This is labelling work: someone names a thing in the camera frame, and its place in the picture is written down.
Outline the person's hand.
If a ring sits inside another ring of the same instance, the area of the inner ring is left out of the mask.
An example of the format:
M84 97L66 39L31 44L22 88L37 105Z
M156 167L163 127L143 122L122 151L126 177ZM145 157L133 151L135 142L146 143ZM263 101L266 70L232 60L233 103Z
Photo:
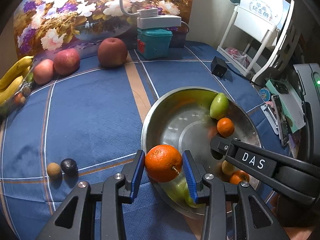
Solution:
M319 215L279 194L271 198L270 204L290 239L319 239Z

